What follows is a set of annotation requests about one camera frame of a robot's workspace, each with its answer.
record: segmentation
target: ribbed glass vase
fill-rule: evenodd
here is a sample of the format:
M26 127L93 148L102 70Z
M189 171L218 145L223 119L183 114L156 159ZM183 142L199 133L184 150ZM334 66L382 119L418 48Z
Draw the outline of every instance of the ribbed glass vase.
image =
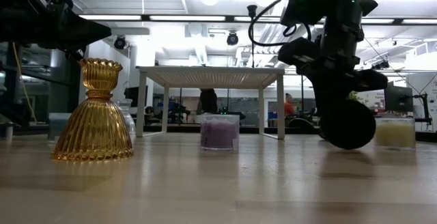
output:
M88 99L68 120L52 153L57 160L107 160L133 155L122 112L110 98L123 69L106 59L82 59Z

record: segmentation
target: cable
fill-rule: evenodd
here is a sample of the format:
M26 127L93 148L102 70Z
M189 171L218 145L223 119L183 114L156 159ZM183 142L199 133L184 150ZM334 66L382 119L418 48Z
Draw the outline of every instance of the cable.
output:
M378 56L385 61L385 59L381 56L381 54L375 49L375 47L370 43L370 41L367 38L364 38L364 40L367 41L367 43L369 43L370 47L372 47L372 49L375 51L376 54L378 54ZM413 87L405 77L403 77L400 73L398 73L398 71L396 71L393 67L391 67L391 65L389 65L389 67L398 75L400 76L407 84L409 84L409 86L411 86L411 88L413 88L418 95L420 95L421 93L415 88Z
M14 49L14 55L15 55L15 61L16 61L16 67L17 67L17 69L18 69L18 74L20 75L20 80L21 80L21 82L23 83L23 90L25 91L27 104L28 104L28 106L29 106L30 111L32 112L33 120L34 120L35 122L37 122L37 120L36 120L36 116L35 116L35 111L33 111L33 108L32 108L32 106L31 106L31 104L30 104L30 99L29 99L29 96L27 95L26 85L25 85L25 82L24 82L24 80L23 80L23 75L21 74L21 64L20 64L20 62L19 62L19 60L18 60L18 54L16 53L15 42L12 43L12 48Z
M308 40L311 40L311 30L310 30L308 24L303 23L303 26L304 26L305 29L307 30L307 34L308 34L307 39L308 39Z
M278 42L278 43L261 43L261 42L257 42L255 39L253 39L253 26L255 25L255 23L258 21L259 18L261 18L262 15L264 15L268 10L272 9L276 4L278 4L279 2L281 2L282 0L275 0L273 1L273 3L271 3L269 6L267 6L266 8L264 8L264 10L262 10L252 21L251 24L249 25L249 30L248 30L248 34L249 34L249 39L251 40L251 42L253 44L256 44L258 46L283 46L289 42ZM305 26L305 29L307 30L307 39L311 40L311 30L308 26L308 24L303 23L303 25ZM295 29L293 30L293 32L291 32L290 34L287 34L287 32L290 30L291 27L287 27L285 29L285 31L282 33L283 36L285 37L289 37L291 36L293 33L296 32L297 30L297 26L295 26Z
M431 82L436 78L436 76L437 76L437 73L431 78L431 80L429 81L429 83L425 86L425 87L423 87L422 88L422 90L421 90L421 92L423 92L423 90L425 90L428 86L429 86L429 84L431 84Z
M382 60L385 60L382 56L381 56L381 54L375 49L375 47L373 47L373 45L369 42L369 40L367 39L367 38L364 38L366 41L367 41L367 43L369 43L369 45L370 45L370 47L372 47L372 49L375 51L375 53L376 54L378 54L378 56L382 59ZM389 65L389 67L398 75L398 76L400 76L407 84L409 84L409 86L411 87L411 88L413 88L416 92L417 92L417 94L418 95L421 95L421 92L434 80L434 78L436 78L436 76L437 76L437 74L435 74L433 77L432 77L432 79L431 79L431 81L429 81L429 83L419 92L419 91L417 91L417 89L415 88L415 87L413 87L413 85L411 85L411 83L409 83L408 81L407 81L407 79L405 78L405 77L403 77L401 74L399 74L393 67L391 67L391 65ZM422 106L423 107L425 107L425 105L423 104L423 102L422 102L422 99L421 98L419 98L419 101L420 101L420 103L422 104Z
M267 6L266 8L264 8L264 10L262 10L251 22L251 24L249 25L249 39L251 40L252 43L258 45L258 46L283 46L284 44L287 44L288 42L278 42L278 43L261 43L261 42L257 42L256 40L253 39L253 26L255 25L255 23L258 21L258 19L264 15L268 10L272 9L276 4L278 4L279 2L281 2L282 0L275 0L273 1L273 3L271 3L269 6Z
M288 33L288 31L289 31L292 27L293 27L293 31L292 31L291 33ZM288 26L288 27L284 30L284 32L282 32L282 35L283 35L284 37L290 37L290 36L294 35L294 33L296 33L297 26L294 25L294 26L292 26L292 27Z

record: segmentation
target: small glass container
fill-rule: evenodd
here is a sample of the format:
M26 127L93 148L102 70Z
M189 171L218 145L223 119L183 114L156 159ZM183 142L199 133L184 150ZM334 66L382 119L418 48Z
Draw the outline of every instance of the small glass container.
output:
M201 147L205 150L237 150L239 115L203 114L200 122Z
M415 149L414 118L377 118L376 145L393 149Z
M126 125L126 129L128 130L128 134L130 136L130 140L132 143L135 140L135 122L132 116L129 113L130 104L132 103L132 100L129 98L121 99L117 101L117 105L120 108L120 111L122 111L124 123Z

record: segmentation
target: computer monitor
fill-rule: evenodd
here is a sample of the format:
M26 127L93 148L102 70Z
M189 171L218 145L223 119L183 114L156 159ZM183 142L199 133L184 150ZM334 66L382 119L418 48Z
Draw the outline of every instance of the computer monitor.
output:
M384 91L385 110L395 112L413 112L412 89L396 87L389 83Z

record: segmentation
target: camera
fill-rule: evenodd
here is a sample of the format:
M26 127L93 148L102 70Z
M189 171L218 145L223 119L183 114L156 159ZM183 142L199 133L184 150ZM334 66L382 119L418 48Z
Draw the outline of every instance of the camera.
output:
M235 46L238 44L238 36L236 32L230 32L229 35L227 36L227 40L226 43L229 46Z
M126 41L126 36L117 36L114 41L114 47L119 50L124 50L129 47L129 42Z

